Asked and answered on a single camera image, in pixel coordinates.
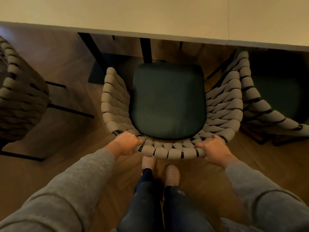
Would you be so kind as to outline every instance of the foot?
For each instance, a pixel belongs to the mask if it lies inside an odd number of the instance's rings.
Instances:
[[[156,160],[157,158],[154,156],[152,157],[143,156],[143,161],[141,162],[141,174],[143,175],[144,169],[151,169],[153,173]]]
[[[165,187],[168,186],[178,186],[180,180],[180,173],[178,168],[175,165],[168,165],[168,168],[166,169],[166,182]]]

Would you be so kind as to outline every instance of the person's left arm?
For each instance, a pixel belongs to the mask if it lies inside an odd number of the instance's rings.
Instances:
[[[133,154],[133,148],[140,143],[125,132],[105,148],[84,156],[5,218],[0,232],[86,231],[115,160],[120,155]]]

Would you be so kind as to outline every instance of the sleeve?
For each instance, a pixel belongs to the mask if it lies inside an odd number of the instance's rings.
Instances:
[[[309,208],[297,196],[241,161],[230,164],[225,172],[259,229],[266,232],[309,230]]]
[[[104,149],[84,156],[0,222],[0,232],[87,231],[114,164],[114,156]]]

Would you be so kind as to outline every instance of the beige tabletop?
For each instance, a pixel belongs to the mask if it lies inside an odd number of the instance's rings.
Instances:
[[[226,44],[227,9],[227,0],[0,0],[0,22]]]
[[[229,0],[227,44],[309,51],[309,0]]]
[[[309,0],[0,0],[0,23],[309,51]]]

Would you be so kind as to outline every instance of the wrist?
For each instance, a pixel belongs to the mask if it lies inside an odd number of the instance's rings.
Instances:
[[[118,157],[122,155],[122,148],[119,145],[119,143],[115,141],[111,141],[103,149],[112,153],[114,155],[115,160],[117,160]]]
[[[222,162],[220,163],[220,167],[225,170],[230,164],[236,163],[238,161],[239,159],[236,156],[230,154],[223,158]]]

